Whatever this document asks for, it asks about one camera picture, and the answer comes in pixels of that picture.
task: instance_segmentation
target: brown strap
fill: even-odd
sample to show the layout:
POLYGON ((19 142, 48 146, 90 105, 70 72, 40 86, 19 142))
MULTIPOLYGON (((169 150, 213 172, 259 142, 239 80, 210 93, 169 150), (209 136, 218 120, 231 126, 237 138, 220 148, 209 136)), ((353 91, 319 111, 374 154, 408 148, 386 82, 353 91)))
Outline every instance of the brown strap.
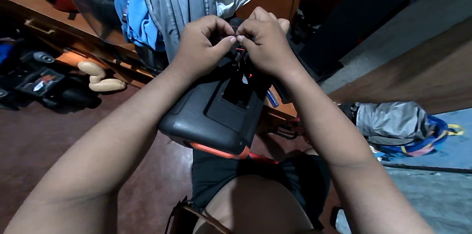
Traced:
POLYGON ((229 230, 227 227, 223 226, 218 220, 214 219, 206 210, 204 210, 204 213, 207 215, 200 214, 197 210, 193 209, 192 207, 188 205, 183 205, 183 209, 194 213, 196 216, 199 218, 205 220, 208 224, 214 226, 218 231, 220 231, 223 234, 231 234, 231 230, 229 230))

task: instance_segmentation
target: drawer handle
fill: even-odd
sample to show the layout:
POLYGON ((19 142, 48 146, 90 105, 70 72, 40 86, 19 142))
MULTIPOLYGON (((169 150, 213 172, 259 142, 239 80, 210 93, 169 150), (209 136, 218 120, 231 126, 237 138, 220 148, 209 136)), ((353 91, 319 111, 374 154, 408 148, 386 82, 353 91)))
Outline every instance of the drawer handle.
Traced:
POLYGON ((43 32, 43 33, 45 33, 45 34, 48 34, 48 35, 51 34, 51 33, 56 32, 56 31, 53 30, 53 29, 50 29, 49 31, 45 31, 44 29, 40 29, 40 28, 38 28, 38 27, 33 26, 33 24, 32 24, 32 19, 26 20, 24 25, 27 26, 27 27, 30 27, 30 28, 32 28, 32 29, 41 31, 41 32, 43 32))

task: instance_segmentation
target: brown floor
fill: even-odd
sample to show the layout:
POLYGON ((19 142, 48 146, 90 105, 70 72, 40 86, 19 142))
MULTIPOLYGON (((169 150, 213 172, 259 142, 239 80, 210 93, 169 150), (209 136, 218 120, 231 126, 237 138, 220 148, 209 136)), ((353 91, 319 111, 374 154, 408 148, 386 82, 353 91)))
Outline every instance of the brown floor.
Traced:
MULTIPOLYGON (((137 89, 102 96, 96 109, 56 114, 38 103, 20 111, 0 110, 0 231, 54 162, 88 129, 108 115, 137 89)), ((287 141, 276 135, 254 138, 252 152, 282 160, 288 153, 309 146, 298 138, 287 141)), ((191 196, 192 150, 158 134, 153 146, 118 197, 120 233, 163 233, 168 215, 185 195, 191 196)), ((329 213, 339 200, 331 188, 321 217, 325 233, 329 213)))

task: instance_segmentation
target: finger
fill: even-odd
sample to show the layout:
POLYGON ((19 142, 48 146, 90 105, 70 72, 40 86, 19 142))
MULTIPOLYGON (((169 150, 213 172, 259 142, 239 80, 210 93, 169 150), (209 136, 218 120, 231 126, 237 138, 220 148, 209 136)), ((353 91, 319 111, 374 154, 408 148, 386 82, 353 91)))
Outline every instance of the finger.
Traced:
POLYGON ((198 22, 201 27, 202 33, 207 38, 214 31, 218 31, 227 35, 234 35, 234 30, 229 25, 229 23, 215 15, 204 16, 200 20, 198 20, 198 22))
POLYGON ((269 13, 265 11, 262 7, 258 6, 254 9, 248 19, 257 19, 262 21, 271 20, 269 13))
POLYGON ((270 18, 271 18, 271 19, 273 19, 273 20, 277 21, 277 18, 275 17, 275 15, 274 15, 274 14, 272 14, 272 13, 269 13, 268 15, 270 16, 270 18))
POLYGON ((256 19, 246 19, 236 30, 237 35, 252 35, 254 37, 259 33, 261 21, 256 19))
POLYGON ((246 38, 243 35, 239 35, 237 36, 237 40, 239 43, 241 43, 241 45, 243 45, 243 47, 247 50, 249 54, 257 50, 257 45, 249 38, 246 38))
POLYGON ((277 21, 279 22, 279 25, 284 31, 285 35, 287 35, 288 28, 290 27, 290 21, 286 20, 285 18, 279 18, 277 21))
POLYGON ((223 57, 227 52, 229 52, 229 50, 231 50, 231 47, 235 42, 236 37, 228 36, 226 38, 223 38, 218 44, 213 46, 211 50, 216 56, 218 56, 219 59, 221 59, 221 57, 223 57))

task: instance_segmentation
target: gray bag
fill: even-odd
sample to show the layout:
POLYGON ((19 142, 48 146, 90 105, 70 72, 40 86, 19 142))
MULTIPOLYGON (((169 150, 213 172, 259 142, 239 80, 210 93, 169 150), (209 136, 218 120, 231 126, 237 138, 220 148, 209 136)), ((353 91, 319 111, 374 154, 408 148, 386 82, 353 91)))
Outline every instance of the gray bag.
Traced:
POLYGON ((424 139, 434 128, 416 102, 359 105, 356 126, 370 143, 402 145, 424 139))

